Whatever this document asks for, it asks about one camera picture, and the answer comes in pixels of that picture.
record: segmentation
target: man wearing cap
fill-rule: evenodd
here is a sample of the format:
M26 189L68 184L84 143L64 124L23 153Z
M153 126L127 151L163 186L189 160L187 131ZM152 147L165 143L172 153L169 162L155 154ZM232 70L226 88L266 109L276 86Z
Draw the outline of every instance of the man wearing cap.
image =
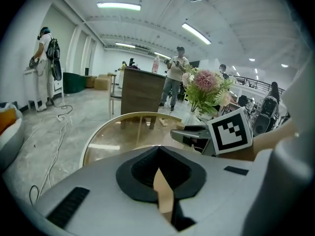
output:
M176 104L177 94L182 81L183 73L186 71L186 66L189 61L184 57L185 49L182 46L177 47L178 56L171 58L167 64L167 77L165 78L165 84L163 88L161 102L159 104L160 108L164 107L166 102L167 94L172 89L172 100L171 100L171 111L174 110Z

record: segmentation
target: shoe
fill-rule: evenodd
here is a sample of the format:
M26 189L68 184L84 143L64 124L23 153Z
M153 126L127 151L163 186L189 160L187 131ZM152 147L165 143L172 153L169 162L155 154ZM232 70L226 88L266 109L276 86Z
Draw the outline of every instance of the shoe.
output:
M45 110L47 110L47 107L46 107L46 104L43 104L43 105L41 105L39 108L38 108L38 112L43 112L43 111L45 111Z

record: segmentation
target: orange pillow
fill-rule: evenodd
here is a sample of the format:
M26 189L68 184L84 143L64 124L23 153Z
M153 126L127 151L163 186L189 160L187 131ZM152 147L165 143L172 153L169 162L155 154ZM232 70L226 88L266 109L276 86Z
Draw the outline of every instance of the orange pillow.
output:
M15 109L10 108L0 113L0 135L16 121Z

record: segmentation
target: white ceiling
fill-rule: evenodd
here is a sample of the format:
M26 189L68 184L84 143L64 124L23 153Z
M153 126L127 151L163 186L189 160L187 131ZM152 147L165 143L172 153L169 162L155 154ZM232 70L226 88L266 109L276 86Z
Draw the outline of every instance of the white ceiling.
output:
M173 56L177 46L184 46L190 61L217 58L249 73L256 67L283 73L282 63L296 71L310 52L284 0L68 1L108 48L116 48L119 41ZM96 3L102 1L140 4L141 10L98 8ZM184 22L212 44L183 29Z

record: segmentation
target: man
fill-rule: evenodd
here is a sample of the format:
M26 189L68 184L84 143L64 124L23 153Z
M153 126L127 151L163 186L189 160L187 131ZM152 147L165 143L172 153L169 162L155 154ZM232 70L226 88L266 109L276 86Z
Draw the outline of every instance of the man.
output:
M228 80L229 76L225 73L226 71L226 65L225 64L221 64L219 67L220 73L223 75L223 78L225 80Z
M167 64L167 77L165 78L165 84L163 88L161 102L159 107L164 107L167 94L172 89L171 111L174 110L176 104L177 94L182 81L183 73L186 71L186 66L189 61L184 57L185 49L182 46L177 47L178 56L171 58Z
M37 66L38 92L42 105L38 108L38 112L41 112L47 109L46 103L48 96L52 97L52 95L48 95L48 88L52 73L50 70L50 60L47 59L46 52L48 50L49 42L53 39L53 37L48 27L43 27L40 30L40 36L38 36L37 39L39 40L39 46L32 59L39 58L39 63Z

